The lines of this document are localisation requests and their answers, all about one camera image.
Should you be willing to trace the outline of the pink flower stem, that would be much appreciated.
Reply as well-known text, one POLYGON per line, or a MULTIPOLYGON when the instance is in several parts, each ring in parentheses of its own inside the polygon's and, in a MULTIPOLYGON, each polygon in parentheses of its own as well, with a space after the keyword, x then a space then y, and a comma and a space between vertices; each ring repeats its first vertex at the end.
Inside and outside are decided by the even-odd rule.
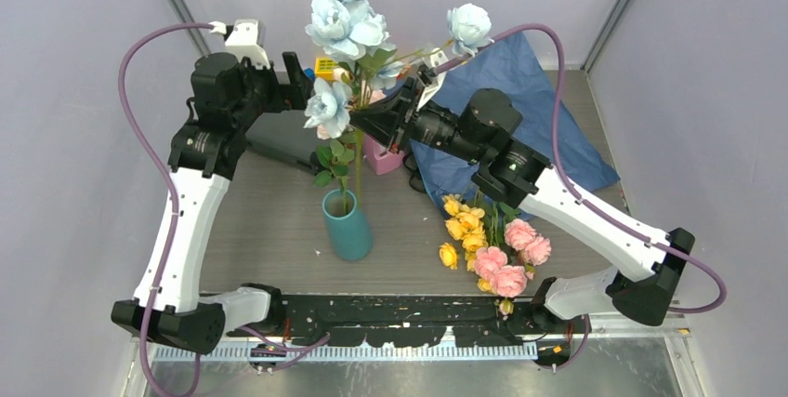
POLYGON ((324 91, 315 93, 308 100, 305 112, 305 128, 314 128, 318 139, 326 141, 325 145, 318 145, 315 151, 319 168, 325 174, 319 173, 313 183, 323 187, 331 180, 337 182, 340 204, 331 211, 337 217, 344 217, 353 208, 348 189, 349 166, 361 151, 358 148, 359 133, 349 121, 353 109, 354 102, 350 97, 342 98, 335 92, 324 91))
POLYGON ((476 192, 467 203, 472 219, 462 247, 466 269, 477 276, 477 288, 495 296, 498 314, 510 318, 520 297, 536 276, 536 268, 552 254, 550 240, 519 211, 476 192))

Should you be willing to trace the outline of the black ribbon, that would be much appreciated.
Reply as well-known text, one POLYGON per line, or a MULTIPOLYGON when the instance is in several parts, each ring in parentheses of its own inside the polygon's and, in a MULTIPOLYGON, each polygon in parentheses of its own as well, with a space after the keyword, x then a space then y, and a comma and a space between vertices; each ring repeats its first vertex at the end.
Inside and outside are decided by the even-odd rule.
POLYGON ((416 192, 427 194, 427 189, 413 153, 408 153, 403 157, 402 167, 408 172, 408 184, 410 188, 416 192))

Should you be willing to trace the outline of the blue flower stem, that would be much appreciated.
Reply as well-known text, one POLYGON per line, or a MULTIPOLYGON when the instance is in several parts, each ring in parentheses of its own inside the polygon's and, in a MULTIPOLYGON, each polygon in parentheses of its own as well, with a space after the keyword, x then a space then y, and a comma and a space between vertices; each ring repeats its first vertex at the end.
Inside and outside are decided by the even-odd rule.
MULTIPOLYGON (((399 53, 389 39, 385 16, 375 12, 369 0, 312 0, 311 21, 305 32, 326 57, 339 65, 334 70, 334 81, 315 80, 313 95, 328 91, 350 97, 352 111, 384 99, 409 69, 437 48, 399 53)), ((359 133, 361 150, 361 132, 353 129, 359 133)))

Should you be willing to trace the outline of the blue flower bouquet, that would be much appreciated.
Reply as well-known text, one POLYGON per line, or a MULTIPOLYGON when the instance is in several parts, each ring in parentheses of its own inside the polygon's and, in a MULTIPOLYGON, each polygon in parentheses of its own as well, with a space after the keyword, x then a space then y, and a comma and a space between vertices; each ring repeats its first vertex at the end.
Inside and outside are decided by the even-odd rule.
MULTIPOLYGON (((508 95, 522 115, 520 125, 513 132, 515 139, 552 158, 554 87, 525 34, 511 35, 467 64, 449 71, 432 101, 459 114, 470 97, 485 87, 508 95)), ((566 174, 590 192, 618 183, 620 176, 581 131, 567 105, 568 90, 564 89, 558 116, 558 147, 566 174)), ((470 180, 477 171, 474 165, 414 141, 410 143, 410 152, 414 154, 427 196, 438 208, 442 208, 441 197, 447 194, 461 194, 465 200, 472 198, 476 190, 470 180)))

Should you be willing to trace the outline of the yellow flower stem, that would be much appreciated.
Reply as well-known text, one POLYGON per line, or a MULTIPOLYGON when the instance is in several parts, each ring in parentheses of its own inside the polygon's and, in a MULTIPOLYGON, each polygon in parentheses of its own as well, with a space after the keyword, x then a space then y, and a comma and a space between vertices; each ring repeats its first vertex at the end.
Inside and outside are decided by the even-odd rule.
POLYGON ((440 245, 440 262, 445 268, 457 271, 463 259, 466 270, 476 272, 477 252, 490 245, 483 223, 485 211, 462 202, 459 194, 444 195, 441 201, 448 215, 444 220, 445 229, 452 240, 440 245))

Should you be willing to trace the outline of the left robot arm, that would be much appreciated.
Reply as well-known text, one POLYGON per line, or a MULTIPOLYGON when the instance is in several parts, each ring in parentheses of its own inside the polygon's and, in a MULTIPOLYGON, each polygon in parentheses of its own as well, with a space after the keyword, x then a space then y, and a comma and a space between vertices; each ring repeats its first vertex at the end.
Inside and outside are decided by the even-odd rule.
POLYGON ((247 283, 202 297, 200 273, 210 231, 239 159, 246 133, 263 113, 302 111, 313 81, 296 53, 283 53, 287 81, 247 57, 214 53, 194 64, 189 117, 171 140, 167 195, 157 240, 133 297, 113 304, 111 319, 130 334, 201 355, 245 325, 277 334, 285 321, 281 291, 247 283))

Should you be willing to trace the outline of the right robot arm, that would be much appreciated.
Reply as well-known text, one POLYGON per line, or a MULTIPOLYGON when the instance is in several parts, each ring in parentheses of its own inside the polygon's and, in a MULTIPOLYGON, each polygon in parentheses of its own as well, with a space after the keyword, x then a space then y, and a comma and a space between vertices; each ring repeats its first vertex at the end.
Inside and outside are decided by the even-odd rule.
POLYGON ((482 88, 461 114, 433 102, 409 78, 396 93, 352 112, 350 122, 395 150, 412 140, 475 165, 471 177, 495 202, 543 218, 594 249, 611 268, 572 279, 543 280, 527 315, 543 332, 588 313, 618 311, 630 320, 659 326, 668 312, 695 238, 683 229, 653 229, 563 182, 556 165, 514 138, 522 116, 510 98, 482 88))

